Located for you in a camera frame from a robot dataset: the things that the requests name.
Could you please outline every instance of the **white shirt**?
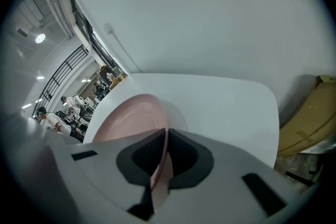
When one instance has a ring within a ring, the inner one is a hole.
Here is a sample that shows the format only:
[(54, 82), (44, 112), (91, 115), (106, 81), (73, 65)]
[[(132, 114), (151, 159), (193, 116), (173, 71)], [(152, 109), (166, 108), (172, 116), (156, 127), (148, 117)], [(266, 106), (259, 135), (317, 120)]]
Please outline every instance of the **white shirt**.
[(79, 115), (79, 113), (80, 113), (80, 108), (79, 107), (77, 107), (76, 105), (75, 105), (75, 101), (74, 101), (74, 99), (72, 98), (72, 97), (67, 97), (67, 105), (69, 106), (69, 108), (71, 109), (72, 107), (74, 108), (74, 112), (77, 114), (77, 115)]
[(50, 123), (50, 121), (48, 121), (47, 119), (42, 119), (40, 124), (45, 128), (45, 129), (48, 129), (48, 128), (54, 128), (52, 126), (52, 124)]
[(70, 135), (71, 126), (66, 124), (64, 120), (62, 120), (59, 116), (53, 113), (47, 113), (47, 120), (50, 122), (53, 128), (56, 127), (56, 124), (59, 123), (61, 125), (60, 131), (62, 134)]

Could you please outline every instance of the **black slot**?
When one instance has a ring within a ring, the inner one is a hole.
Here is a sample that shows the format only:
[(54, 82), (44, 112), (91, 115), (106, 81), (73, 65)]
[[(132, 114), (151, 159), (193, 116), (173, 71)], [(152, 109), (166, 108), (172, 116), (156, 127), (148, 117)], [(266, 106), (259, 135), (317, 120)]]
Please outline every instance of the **black slot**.
[(160, 164), (165, 129), (124, 148), (117, 155), (117, 167), (130, 184), (148, 187), (151, 175)]
[(73, 158), (74, 161), (78, 161), (79, 159), (85, 159), (91, 156), (95, 156), (98, 153), (95, 151), (85, 151), (85, 152), (81, 152), (81, 153), (75, 153), (72, 154), (71, 157)]
[(269, 216), (286, 206), (257, 174), (250, 173), (242, 179)]
[(168, 152), (174, 177), (169, 189), (192, 188), (202, 182), (214, 167), (214, 157), (205, 146), (169, 129)]
[(154, 214), (152, 193), (150, 187), (146, 187), (141, 202), (137, 205), (132, 206), (128, 213), (131, 213), (138, 218), (143, 220), (149, 220), (149, 218)]
[[(314, 174), (316, 174), (316, 173), (317, 173), (317, 172), (309, 171), (309, 174), (310, 174), (310, 175), (314, 175)], [(301, 182), (302, 184), (307, 185), (308, 187), (310, 187), (310, 186), (312, 186), (312, 185), (314, 184), (313, 181), (304, 179), (304, 178), (302, 178), (302, 177), (300, 177), (300, 176), (297, 176), (297, 175), (295, 175), (295, 174), (292, 174), (291, 172), (288, 172), (288, 171), (286, 172), (286, 176), (289, 176), (289, 177), (295, 179), (296, 181)]]

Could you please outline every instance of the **white pipe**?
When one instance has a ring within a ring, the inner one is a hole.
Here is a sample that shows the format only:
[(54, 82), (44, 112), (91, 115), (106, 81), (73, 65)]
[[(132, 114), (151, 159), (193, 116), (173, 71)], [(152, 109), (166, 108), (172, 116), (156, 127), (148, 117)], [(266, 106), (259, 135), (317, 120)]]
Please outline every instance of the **white pipe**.
[(67, 30), (64, 28), (64, 20), (62, 18), (59, 18), (59, 16), (57, 15), (56, 11), (54, 10), (53, 6), (52, 6), (52, 2), (50, 0), (46, 0), (51, 13), (53, 14), (55, 20), (57, 21), (58, 25), (60, 26), (60, 28), (62, 29), (62, 31), (66, 34), (67, 38), (70, 39), (72, 36), (67, 32)]
[(74, 24), (72, 25), (72, 29), (74, 30), (75, 34), (79, 38), (79, 40), (83, 43), (84, 47), (89, 51), (89, 53), (92, 55), (94, 60), (99, 64), (101, 67), (105, 66), (106, 63), (99, 57), (99, 55), (92, 49), (92, 46), (87, 41), (81, 30), (79, 29), (78, 25)]

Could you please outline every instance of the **person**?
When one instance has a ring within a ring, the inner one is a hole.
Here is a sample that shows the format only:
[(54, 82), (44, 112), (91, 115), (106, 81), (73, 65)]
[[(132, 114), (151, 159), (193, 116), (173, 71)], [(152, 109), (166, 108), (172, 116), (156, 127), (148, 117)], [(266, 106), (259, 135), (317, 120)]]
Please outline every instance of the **person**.
[(109, 85), (107, 85), (104, 81), (101, 81), (100, 82), (100, 85), (103, 87), (103, 88), (109, 88)]
[(104, 96), (100, 92), (93, 90), (93, 93), (99, 101), (103, 100)]
[(101, 92), (102, 91), (102, 89), (100, 88), (100, 85), (98, 83), (95, 82), (93, 85), (96, 87), (96, 91), (97, 92)]
[(82, 107), (82, 104), (79, 102), (79, 97), (61, 97), (61, 102), (64, 104), (66, 103), (69, 106), (71, 111), (74, 111), (77, 115), (79, 115), (83, 120), (90, 122), (91, 121), (91, 114), (85, 111)]
[(59, 116), (54, 113), (47, 112), (44, 106), (40, 106), (37, 112), (40, 118), (44, 120), (44, 122), (47, 121), (46, 124), (42, 123), (43, 125), (47, 126), (47, 128), (52, 127), (57, 132), (60, 132), (64, 135), (72, 136), (79, 140), (81, 143), (83, 143), (84, 136), (78, 133), (75, 127), (66, 124), (66, 122), (62, 120)]

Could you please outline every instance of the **white ceiling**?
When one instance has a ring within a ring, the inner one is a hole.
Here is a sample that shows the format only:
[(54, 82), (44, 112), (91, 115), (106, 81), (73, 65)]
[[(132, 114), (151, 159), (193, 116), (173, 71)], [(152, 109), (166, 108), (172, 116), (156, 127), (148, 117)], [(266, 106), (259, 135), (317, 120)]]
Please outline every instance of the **white ceiling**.
[[(12, 12), (18, 9), (18, 5), (22, 1), (16, 0), (13, 3)], [(44, 16), (42, 19), (43, 27), (33, 27), (28, 36), (23, 37), (16, 31), (9, 14), (4, 30), (5, 33), (9, 34), (19, 53), (32, 63), (34, 69), (36, 69), (39, 67), (39, 63), (42, 63), (56, 47), (67, 40), (67, 37), (51, 13), (46, 0), (34, 0), (34, 2)], [(41, 44), (37, 44), (35, 43), (35, 38), (41, 33), (46, 35), (46, 39)]]

